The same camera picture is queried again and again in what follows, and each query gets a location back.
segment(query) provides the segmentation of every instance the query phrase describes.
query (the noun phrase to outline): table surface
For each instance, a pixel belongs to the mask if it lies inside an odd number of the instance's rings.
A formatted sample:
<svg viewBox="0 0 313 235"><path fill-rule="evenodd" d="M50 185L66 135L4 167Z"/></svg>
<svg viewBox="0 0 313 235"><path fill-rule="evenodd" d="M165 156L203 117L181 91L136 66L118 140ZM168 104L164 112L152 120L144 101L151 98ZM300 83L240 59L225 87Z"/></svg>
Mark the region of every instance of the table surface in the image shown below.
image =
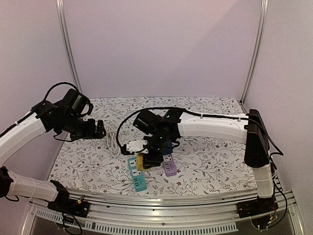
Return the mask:
<svg viewBox="0 0 313 235"><path fill-rule="evenodd" d="M102 119L115 129L135 110L146 107L182 107L195 112L241 114L233 98L132 97L97 98L92 118ZM165 111L154 111L163 114ZM120 132L122 144L144 136L127 121ZM189 196L233 192L255 188L252 170L244 163L245 145L237 142L191 137L181 138L172 156L177 175L166 177L163 167L144 172L147 190L136 192L127 159L134 155L113 157L106 139L65 142L51 170L49 179L67 188L90 192L139 196Z"/></svg>

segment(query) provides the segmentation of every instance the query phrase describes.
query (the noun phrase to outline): white cable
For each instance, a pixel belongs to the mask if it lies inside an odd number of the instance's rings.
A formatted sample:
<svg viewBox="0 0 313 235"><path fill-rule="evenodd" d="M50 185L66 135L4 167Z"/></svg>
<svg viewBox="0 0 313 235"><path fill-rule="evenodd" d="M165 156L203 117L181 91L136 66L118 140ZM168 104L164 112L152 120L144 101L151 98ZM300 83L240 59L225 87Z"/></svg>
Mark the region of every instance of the white cable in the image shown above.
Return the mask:
<svg viewBox="0 0 313 235"><path fill-rule="evenodd" d="M109 126L107 127L106 142L112 156L118 157L121 154L121 150L116 143L116 130Z"/></svg>

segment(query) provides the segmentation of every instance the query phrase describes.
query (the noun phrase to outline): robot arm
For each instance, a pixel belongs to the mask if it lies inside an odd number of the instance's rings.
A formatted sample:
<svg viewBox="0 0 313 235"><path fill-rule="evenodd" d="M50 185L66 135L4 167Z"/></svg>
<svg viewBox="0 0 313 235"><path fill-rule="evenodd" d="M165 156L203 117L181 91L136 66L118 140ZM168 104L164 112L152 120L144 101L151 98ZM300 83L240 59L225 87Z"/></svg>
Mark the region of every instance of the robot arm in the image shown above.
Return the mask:
<svg viewBox="0 0 313 235"><path fill-rule="evenodd" d="M85 106L88 112L82 114ZM0 136L0 197L16 195L44 199L54 205L67 208L71 203L69 193L57 181L40 181L9 171L3 164L25 144L34 138L54 130L70 133L72 141L78 139L101 139L106 135L104 124L94 119L83 120L90 115L93 106L90 100L77 90L70 89L64 98L54 104L47 100L35 105L21 120Z"/></svg>
<svg viewBox="0 0 313 235"><path fill-rule="evenodd" d="M193 113L184 109L169 110L165 116L155 115L148 110L141 111L134 126L145 134L140 145L130 142L128 151L143 153L143 167L160 166L162 150L168 141L176 142L181 137L201 136L236 141L246 144L245 163L252 168L257 184L257 200L239 203L240 217L266 213L277 208L274 197L274 168L269 161L269 144L265 126L257 110L249 115L209 115Z"/></svg>

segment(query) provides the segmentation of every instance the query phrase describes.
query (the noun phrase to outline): vertical metal pole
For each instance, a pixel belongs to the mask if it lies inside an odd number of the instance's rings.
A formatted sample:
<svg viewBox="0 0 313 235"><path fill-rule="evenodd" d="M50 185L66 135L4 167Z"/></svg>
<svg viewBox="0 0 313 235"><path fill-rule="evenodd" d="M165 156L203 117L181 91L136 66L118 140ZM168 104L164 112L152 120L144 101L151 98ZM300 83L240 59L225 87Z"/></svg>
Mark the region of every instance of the vertical metal pole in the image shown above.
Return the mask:
<svg viewBox="0 0 313 235"><path fill-rule="evenodd" d="M57 11L58 11L58 16L59 16L59 22L60 22L60 28L61 28L61 33L62 33L62 38L65 46L65 51L67 54L67 60L69 64L69 68L72 74L73 82L75 86L78 88L80 92L82 92L82 87L78 78L76 66L75 66L75 61L72 53L72 48L70 46L70 41L69 41L69 36L68 36L68 31L67 31L67 23L65 20L65 11L64 11L64 5L63 5L63 0L56 0L57 4Z"/></svg>
<svg viewBox="0 0 313 235"><path fill-rule="evenodd" d="M240 99L240 103L243 106L246 102L246 98L248 96L251 82L253 79L253 74L254 74L254 71L256 68L256 64L257 64L257 60L258 60L258 56L259 56L259 52L260 52L260 48L261 48L261 42L262 42L262 37L263 37L263 33L264 33L264 28L265 28L267 12L268 12L268 0L262 0L260 20L259 20L259 26L258 26L258 34L257 34L256 40L255 40L253 56L251 59L248 76L246 78L244 90L243 90L243 93L242 93L241 99Z"/></svg>

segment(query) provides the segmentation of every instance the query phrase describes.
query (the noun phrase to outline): blue power strip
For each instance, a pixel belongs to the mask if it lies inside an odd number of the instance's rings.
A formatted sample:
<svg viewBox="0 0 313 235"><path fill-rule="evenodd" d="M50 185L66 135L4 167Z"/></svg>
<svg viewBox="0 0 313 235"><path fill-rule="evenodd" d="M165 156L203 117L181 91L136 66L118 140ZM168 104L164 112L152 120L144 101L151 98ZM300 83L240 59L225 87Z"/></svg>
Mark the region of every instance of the blue power strip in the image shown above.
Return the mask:
<svg viewBox="0 0 313 235"><path fill-rule="evenodd" d="M147 184L141 170L137 170L137 160L135 158L128 159L128 166L131 171L133 183L137 192L147 189Z"/></svg>

